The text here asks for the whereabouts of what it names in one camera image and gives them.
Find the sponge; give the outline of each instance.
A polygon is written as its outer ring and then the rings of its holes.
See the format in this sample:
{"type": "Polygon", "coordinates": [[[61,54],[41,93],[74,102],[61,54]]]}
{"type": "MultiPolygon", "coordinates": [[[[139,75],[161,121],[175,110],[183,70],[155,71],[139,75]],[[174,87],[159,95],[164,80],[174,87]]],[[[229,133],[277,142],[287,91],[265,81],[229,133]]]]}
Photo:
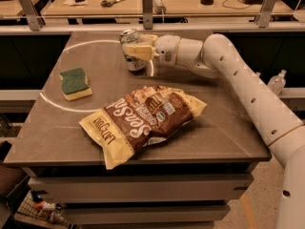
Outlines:
{"type": "Polygon", "coordinates": [[[87,75],[82,68],[61,72],[59,76],[62,80],[61,90],[68,101],[92,95],[87,75]]]}

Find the white robotic arm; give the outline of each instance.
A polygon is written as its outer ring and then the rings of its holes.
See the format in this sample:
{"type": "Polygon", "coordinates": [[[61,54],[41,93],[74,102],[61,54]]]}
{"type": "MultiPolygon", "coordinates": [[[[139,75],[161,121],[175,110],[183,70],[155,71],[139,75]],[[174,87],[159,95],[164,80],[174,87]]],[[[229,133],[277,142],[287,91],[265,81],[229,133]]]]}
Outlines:
{"type": "Polygon", "coordinates": [[[265,144],[285,169],[276,229],[304,229],[304,123],[250,69],[224,35],[212,34],[204,43],[164,35],[153,40],[152,47],[161,67],[181,65],[208,78],[221,73],[230,82],[265,144]]]}

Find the can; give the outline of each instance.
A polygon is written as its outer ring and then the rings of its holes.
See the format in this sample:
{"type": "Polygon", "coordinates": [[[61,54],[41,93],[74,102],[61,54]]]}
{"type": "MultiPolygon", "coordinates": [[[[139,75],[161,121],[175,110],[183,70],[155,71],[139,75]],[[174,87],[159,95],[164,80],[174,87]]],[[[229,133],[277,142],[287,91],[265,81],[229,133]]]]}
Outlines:
{"type": "MultiPolygon", "coordinates": [[[[120,33],[120,43],[123,50],[124,44],[136,44],[139,43],[139,33],[136,29],[125,30],[120,33]]],[[[127,69],[131,72],[136,72],[144,69],[147,65],[147,61],[129,56],[124,53],[124,57],[127,63],[127,69]]]]}

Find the cable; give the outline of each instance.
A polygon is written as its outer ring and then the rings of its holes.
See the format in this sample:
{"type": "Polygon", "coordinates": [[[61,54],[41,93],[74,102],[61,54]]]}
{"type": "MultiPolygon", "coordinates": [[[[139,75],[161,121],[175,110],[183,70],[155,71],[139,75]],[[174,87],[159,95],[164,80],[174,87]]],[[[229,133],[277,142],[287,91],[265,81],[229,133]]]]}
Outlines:
{"type": "Polygon", "coordinates": [[[246,6],[246,7],[242,7],[242,8],[238,8],[238,7],[231,7],[231,6],[227,6],[227,5],[225,5],[225,3],[226,2],[228,2],[228,1],[230,1],[230,0],[225,0],[225,1],[223,1],[222,2],[222,7],[224,7],[224,8],[228,8],[228,9],[234,9],[234,10],[245,10],[245,9],[247,9],[248,7],[250,7],[251,5],[248,5],[248,6],[246,6]]]}

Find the clear plastic bottle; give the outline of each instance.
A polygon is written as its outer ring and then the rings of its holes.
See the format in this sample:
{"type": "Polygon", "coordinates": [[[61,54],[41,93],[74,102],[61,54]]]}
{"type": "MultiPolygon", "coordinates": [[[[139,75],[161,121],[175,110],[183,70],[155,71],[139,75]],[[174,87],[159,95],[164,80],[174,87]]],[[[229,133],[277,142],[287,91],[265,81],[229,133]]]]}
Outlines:
{"type": "Polygon", "coordinates": [[[286,85],[285,74],[286,74],[286,71],[282,70],[278,75],[273,76],[267,84],[267,86],[276,95],[279,95],[286,85]]]}

